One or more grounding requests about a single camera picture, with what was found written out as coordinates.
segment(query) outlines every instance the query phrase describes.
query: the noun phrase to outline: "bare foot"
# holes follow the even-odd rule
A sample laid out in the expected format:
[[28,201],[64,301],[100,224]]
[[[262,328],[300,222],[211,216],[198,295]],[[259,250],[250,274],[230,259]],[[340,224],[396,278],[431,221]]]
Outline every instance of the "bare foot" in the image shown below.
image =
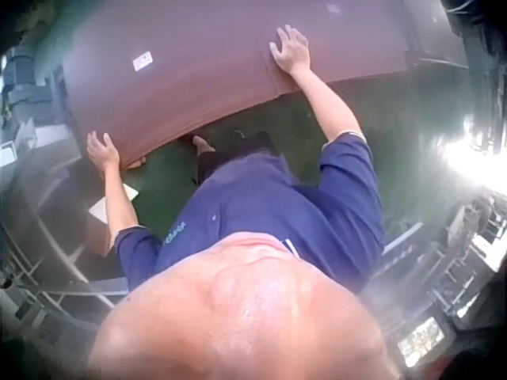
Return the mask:
[[135,169],[139,168],[140,166],[144,165],[146,163],[146,157],[143,157],[136,162],[131,163],[129,166],[127,166],[126,169]]
[[192,143],[197,148],[197,155],[204,152],[215,152],[215,148],[200,136],[193,136]]

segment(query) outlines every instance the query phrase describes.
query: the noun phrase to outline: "brown panel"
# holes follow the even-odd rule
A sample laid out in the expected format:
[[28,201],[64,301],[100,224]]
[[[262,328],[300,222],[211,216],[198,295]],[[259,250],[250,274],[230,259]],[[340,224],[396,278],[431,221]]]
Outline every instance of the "brown panel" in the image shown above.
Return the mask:
[[[74,35],[64,71],[82,135],[111,133],[124,165],[220,117],[295,90],[269,41],[291,24],[327,82],[405,70],[384,0],[108,0]],[[135,72],[132,60],[154,62]]]

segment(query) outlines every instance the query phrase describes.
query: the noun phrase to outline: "fingers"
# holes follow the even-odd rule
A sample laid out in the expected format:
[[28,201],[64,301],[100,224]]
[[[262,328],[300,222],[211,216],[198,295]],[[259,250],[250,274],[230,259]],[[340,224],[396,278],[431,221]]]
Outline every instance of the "fingers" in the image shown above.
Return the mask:
[[304,46],[308,46],[308,39],[298,29],[293,29],[295,38]]
[[278,47],[276,47],[276,44],[274,42],[269,43],[269,50],[271,50],[271,54],[275,60],[278,60],[280,58],[282,53],[280,53]]
[[105,145],[98,139],[96,131],[88,134],[86,150],[90,156],[97,156],[105,151]]
[[276,31],[278,32],[278,36],[282,41],[282,45],[288,42],[288,35],[282,28],[278,28]]
[[292,28],[290,25],[285,25],[285,29],[287,29],[288,37],[291,40],[295,40],[295,29]]
[[114,148],[114,144],[111,141],[111,137],[109,137],[109,133],[104,133],[104,143],[107,147]]

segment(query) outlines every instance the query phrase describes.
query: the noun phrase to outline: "dark trousers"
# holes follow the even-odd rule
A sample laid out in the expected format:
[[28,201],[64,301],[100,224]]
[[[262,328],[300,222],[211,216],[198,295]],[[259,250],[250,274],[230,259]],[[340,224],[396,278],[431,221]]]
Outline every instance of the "dark trousers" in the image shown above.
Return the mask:
[[239,139],[234,147],[227,152],[217,151],[199,154],[197,157],[197,184],[202,184],[223,164],[261,151],[278,155],[278,151],[266,131],[258,132],[245,139]]

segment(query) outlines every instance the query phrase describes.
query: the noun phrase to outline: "shirt sleeve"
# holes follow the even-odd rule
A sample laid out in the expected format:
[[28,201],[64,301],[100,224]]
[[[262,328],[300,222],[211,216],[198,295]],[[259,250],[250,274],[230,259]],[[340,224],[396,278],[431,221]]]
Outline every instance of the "shirt sleeve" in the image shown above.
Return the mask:
[[373,265],[385,244],[382,204],[372,152],[358,135],[344,133],[322,151],[319,188],[340,211],[340,235],[357,257]]
[[154,275],[162,243],[147,228],[136,226],[120,231],[114,247],[127,277],[129,291]]

